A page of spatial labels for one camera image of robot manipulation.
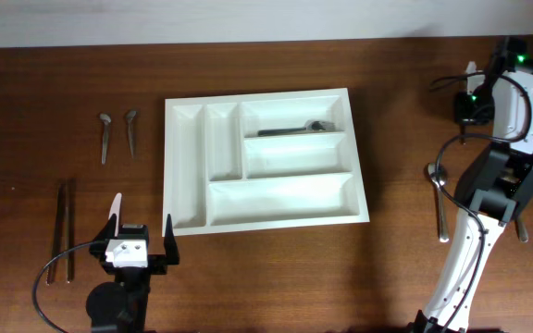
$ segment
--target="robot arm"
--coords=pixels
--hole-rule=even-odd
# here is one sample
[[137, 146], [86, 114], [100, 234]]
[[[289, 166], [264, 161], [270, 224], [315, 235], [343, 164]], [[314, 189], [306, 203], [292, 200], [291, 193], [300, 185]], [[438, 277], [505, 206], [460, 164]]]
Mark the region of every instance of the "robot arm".
[[[507, 76], [525, 88], [533, 119], [533, 60], [526, 59], [525, 54], [526, 44], [520, 40], [506, 38], [499, 43], [484, 75], [468, 77], [467, 91], [456, 94], [455, 121], [464, 128], [494, 120], [493, 136], [498, 138], [523, 134], [530, 121], [527, 105], [517, 88], [499, 77]], [[470, 63], [466, 72], [475, 73], [476, 64]], [[484, 247], [479, 255], [483, 244], [478, 223], [459, 209], [440, 281], [427, 306], [409, 325], [409, 332], [466, 332], [471, 302], [490, 251], [532, 196], [533, 121], [522, 140], [492, 142], [458, 181], [454, 199], [479, 217], [485, 228]], [[476, 278], [471, 281], [476, 266]]]

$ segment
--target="black cable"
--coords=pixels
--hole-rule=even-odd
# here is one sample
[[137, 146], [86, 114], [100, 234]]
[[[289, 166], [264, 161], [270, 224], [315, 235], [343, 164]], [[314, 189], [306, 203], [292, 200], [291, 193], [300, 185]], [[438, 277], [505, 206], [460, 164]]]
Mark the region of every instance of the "black cable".
[[41, 269], [41, 272], [38, 273], [38, 275], [36, 276], [36, 280], [34, 281], [34, 285], [32, 286], [32, 305], [34, 305], [34, 310], [36, 310], [36, 313], [42, 318], [42, 320], [50, 327], [52, 327], [55, 331], [57, 332], [62, 332], [62, 333], [68, 333], [66, 330], [64, 330], [63, 328], [55, 325], [55, 323], [53, 323], [44, 313], [43, 313], [43, 310], [41, 310], [41, 307], [40, 305], [38, 305], [38, 300], [36, 299], [36, 290], [38, 289], [38, 285], [41, 281], [41, 278], [43, 277], [43, 274], [44, 272], [46, 272], [46, 269], [52, 265], [55, 261], [59, 260], [60, 258], [64, 257], [65, 255], [68, 255], [72, 252], [75, 252], [81, 248], [84, 248], [86, 246], [91, 246], [91, 245], [95, 245], [95, 244], [103, 244], [103, 243], [106, 243], [105, 240], [95, 240], [95, 241], [88, 241], [88, 242], [85, 242], [85, 243], [82, 243], [80, 245], [76, 245], [62, 253], [60, 253], [58, 256], [56, 256], [55, 258], [51, 259], [51, 261], [49, 261], [46, 265], [44, 265], [43, 269]]
[[[439, 89], [442, 89], [442, 88], [445, 88], [447, 86], [450, 86], [450, 85], [456, 83], [457, 81], [467, 80], [468, 78], [476, 76], [476, 75], [485, 75], [486, 76], [486, 73], [484, 71], [479, 71], [479, 72], [470, 73], [470, 74], [461, 75], [461, 76], [451, 76], [451, 77], [439, 78], [439, 79], [436, 79], [436, 80], [431, 82], [431, 88], [429, 88], [429, 90], [432, 91], [432, 92], [435, 92], [435, 91], [437, 91]], [[435, 161], [436, 181], [439, 184], [439, 188], [441, 190], [441, 193], [446, 198], [448, 198], [452, 203], [454, 203], [456, 206], [458, 206], [458, 208], [463, 209], [464, 211], [466, 211], [468, 213], [469, 216], [474, 218], [475, 221], [477, 222], [478, 230], [480, 231], [480, 247], [478, 248], [477, 262], [475, 264], [474, 270], [472, 271], [472, 277], [470, 278], [470, 282], [468, 283], [468, 287], [465, 289], [464, 296], [462, 297], [462, 300], [458, 303], [458, 305], [456, 306], [455, 310], [453, 310], [452, 315], [450, 316], [450, 318], [447, 320], [447, 322], [443, 326], [443, 329], [441, 330], [441, 333], [445, 333], [448, 330], [448, 326], [453, 321], [453, 319], [457, 316], [458, 312], [460, 311], [460, 309], [464, 305], [465, 300], [468, 297], [468, 294], [470, 293], [470, 290], [472, 289], [472, 286], [474, 285], [474, 282], [475, 282], [476, 277], [477, 277], [478, 270], [480, 268], [480, 259], [482, 258], [482, 254], [483, 254], [484, 249], [485, 249], [485, 233], [486, 233], [485, 227], [482, 224], [482, 221], [480, 220], [480, 218], [478, 217], [478, 214], [473, 212], [472, 210], [470, 210], [463, 203], [460, 203], [455, 198], [453, 198], [443, 188], [443, 186], [441, 185], [440, 180], [439, 180], [439, 168], [440, 168], [441, 158], [443, 157], [443, 154], [445, 153], [445, 150], [447, 149], [447, 147], [450, 144], [452, 144], [452, 143], [454, 143], [456, 141], [459, 141], [461, 139], [476, 138], [476, 139], [484, 139], [484, 140], [489, 140], [489, 141], [498, 142], [498, 143], [513, 143], [513, 142], [522, 141], [522, 140], [525, 139], [525, 137], [529, 133], [529, 130], [530, 130], [530, 127], [531, 127], [531, 124], [532, 124], [532, 104], [531, 104], [531, 102], [529, 100], [529, 96], [527, 94], [526, 89], [521, 84], [519, 84], [516, 80], [513, 80], [510, 77], [507, 77], [507, 76], [504, 76], [504, 75], [501, 75], [501, 74], [498, 74], [496, 76], [499, 79], [508, 81], [513, 86], [515, 86], [515, 88], [517, 88], [517, 90], [519, 92], [521, 92], [522, 97], [524, 98], [524, 102], [526, 103], [526, 124], [524, 126], [524, 130], [522, 130], [522, 132], [518, 136], [516, 136], [516, 137], [514, 137], [512, 139], [497, 138], [497, 137], [493, 137], [493, 136], [486, 135], [486, 134], [481, 134], [481, 133], [467, 133], [467, 134], [456, 135], [453, 138], [449, 139], [446, 143], [444, 143], [443, 146], [441, 146], [441, 149], [440, 149], [440, 151], [439, 151], [439, 153], [437, 155], [437, 159]], [[432, 87], [435, 83], [440, 82], [442, 80], [450, 80], [450, 81], [448, 83], [446, 83], [446, 84], [441, 85], [440, 87]]]

